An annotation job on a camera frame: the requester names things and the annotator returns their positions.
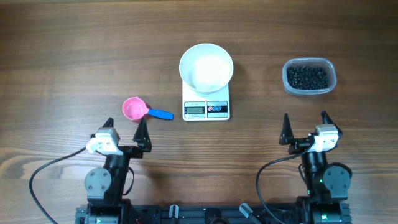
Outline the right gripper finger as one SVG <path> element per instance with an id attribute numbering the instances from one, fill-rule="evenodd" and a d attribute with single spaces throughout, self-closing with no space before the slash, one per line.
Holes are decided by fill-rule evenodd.
<path id="1" fill-rule="evenodd" d="M 293 135 L 292 128 L 290 125 L 289 116 L 286 113 L 284 115 L 284 121 L 283 121 L 282 131 L 281 131 L 280 138 L 279 138 L 279 144 L 280 145 L 288 145 L 288 144 L 292 144 L 293 142 L 294 142 L 294 135 Z"/>
<path id="2" fill-rule="evenodd" d="M 323 124 L 333 124 L 335 128 L 337 129 L 338 135 L 342 136 L 343 132 L 342 130 L 332 121 L 332 119 L 329 117 L 326 111 L 321 112 L 321 117 L 322 117 L 322 122 Z"/>

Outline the pink scoop blue handle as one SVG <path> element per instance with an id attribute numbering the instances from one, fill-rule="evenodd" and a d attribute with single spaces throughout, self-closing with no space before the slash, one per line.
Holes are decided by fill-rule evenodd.
<path id="1" fill-rule="evenodd" d="M 122 111 L 124 116 L 131 121 L 140 120 L 145 115 L 150 115 L 164 120 L 174 119 L 174 115 L 172 113 L 148 108 L 146 103 L 139 97 L 128 98 L 122 105 Z"/>

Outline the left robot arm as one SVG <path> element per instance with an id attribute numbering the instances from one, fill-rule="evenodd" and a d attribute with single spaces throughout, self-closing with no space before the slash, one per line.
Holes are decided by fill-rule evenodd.
<path id="1" fill-rule="evenodd" d="M 152 150 L 146 119 L 141 119 L 136 129 L 133 146 L 119 146 L 119 141 L 113 118 L 91 135 L 86 148 L 90 153 L 104 155 L 106 160 L 103 167 L 89 171 L 85 177 L 88 205 L 76 210 L 75 223 L 142 222 L 131 201 L 123 196 L 129 193 L 124 191 L 124 186 L 128 172 L 132 171 L 130 160 L 141 159 L 143 153 Z"/>

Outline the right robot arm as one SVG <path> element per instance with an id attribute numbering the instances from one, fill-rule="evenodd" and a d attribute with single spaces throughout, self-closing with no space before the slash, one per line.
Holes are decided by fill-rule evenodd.
<path id="1" fill-rule="evenodd" d="M 340 163 L 329 163 L 327 152 L 337 148 L 342 130 L 322 111 L 322 124 L 305 138 L 295 138 L 289 117 L 284 115 L 279 144 L 288 145 L 288 153 L 301 157 L 300 175 L 308 195 L 297 198 L 299 223 L 351 223 L 348 199 L 352 170 Z"/>

